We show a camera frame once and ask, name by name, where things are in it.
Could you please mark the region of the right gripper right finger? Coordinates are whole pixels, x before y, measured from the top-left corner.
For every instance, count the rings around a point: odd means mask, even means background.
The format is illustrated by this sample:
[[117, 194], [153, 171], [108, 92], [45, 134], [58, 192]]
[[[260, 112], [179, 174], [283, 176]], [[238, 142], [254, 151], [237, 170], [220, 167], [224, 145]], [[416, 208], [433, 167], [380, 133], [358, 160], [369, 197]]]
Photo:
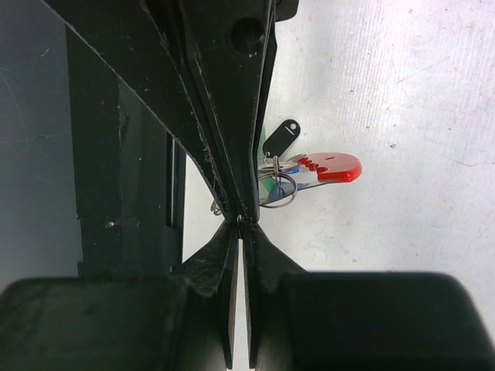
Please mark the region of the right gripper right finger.
[[310, 272], [259, 225], [242, 230], [256, 370], [492, 370], [467, 290], [435, 272]]

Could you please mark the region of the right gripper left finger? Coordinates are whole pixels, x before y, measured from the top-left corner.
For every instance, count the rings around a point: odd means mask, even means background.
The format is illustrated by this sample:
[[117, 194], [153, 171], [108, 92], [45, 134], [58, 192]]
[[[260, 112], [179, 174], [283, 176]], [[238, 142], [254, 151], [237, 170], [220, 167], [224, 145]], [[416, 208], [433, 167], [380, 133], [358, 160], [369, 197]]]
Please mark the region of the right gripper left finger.
[[227, 370], [237, 227], [163, 277], [28, 278], [1, 295], [3, 370]]

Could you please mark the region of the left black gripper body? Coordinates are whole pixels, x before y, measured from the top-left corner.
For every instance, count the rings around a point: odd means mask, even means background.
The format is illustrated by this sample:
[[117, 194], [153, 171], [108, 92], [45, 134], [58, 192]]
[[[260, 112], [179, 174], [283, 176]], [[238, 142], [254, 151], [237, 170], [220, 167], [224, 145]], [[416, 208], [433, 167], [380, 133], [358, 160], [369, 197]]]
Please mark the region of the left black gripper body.
[[293, 18], [299, 7], [299, 0], [275, 0], [275, 21], [283, 22]]

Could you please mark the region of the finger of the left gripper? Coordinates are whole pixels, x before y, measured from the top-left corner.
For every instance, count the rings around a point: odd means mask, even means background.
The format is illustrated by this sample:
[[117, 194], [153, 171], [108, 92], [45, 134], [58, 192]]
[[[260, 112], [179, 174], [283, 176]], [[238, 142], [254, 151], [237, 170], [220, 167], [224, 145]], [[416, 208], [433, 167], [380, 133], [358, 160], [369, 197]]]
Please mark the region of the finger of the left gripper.
[[200, 170], [226, 220], [234, 201], [220, 176], [213, 134], [186, 88], [144, 1], [47, 1], [49, 7], [171, 134]]
[[259, 218], [254, 142], [272, 1], [181, 1], [191, 96], [222, 193], [224, 215]]

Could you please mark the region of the small key black tag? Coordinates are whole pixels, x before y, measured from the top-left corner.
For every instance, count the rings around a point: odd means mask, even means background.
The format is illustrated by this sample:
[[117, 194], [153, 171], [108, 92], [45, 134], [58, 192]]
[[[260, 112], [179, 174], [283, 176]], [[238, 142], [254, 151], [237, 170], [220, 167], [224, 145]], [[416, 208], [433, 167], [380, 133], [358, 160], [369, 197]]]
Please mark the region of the small key black tag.
[[275, 131], [268, 136], [262, 145], [262, 151], [267, 158], [280, 157], [299, 137], [301, 127], [294, 119], [283, 121]]

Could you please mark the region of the red handle spring keyring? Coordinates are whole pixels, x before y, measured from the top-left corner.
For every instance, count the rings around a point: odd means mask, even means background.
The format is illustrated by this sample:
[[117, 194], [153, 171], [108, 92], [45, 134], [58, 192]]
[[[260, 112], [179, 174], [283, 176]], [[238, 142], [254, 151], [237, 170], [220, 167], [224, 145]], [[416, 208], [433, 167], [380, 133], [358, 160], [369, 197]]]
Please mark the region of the red handle spring keyring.
[[[295, 173], [284, 173], [284, 162], [298, 162]], [[317, 152], [298, 154], [286, 160], [278, 156], [258, 159], [249, 172], [247, 191], [239, 202], [239, 209], [245, 206], [259, 206], [264, 209], [280, 209], [295, 201], [299, 193], [320, 186], [345, 184], [357, 180], [363, 171], [361, 161], [354, 155], [341, 152]], [[281, 191], [280, 200], [260, 204], [259, 185], [262, 179], [273, 179]]]

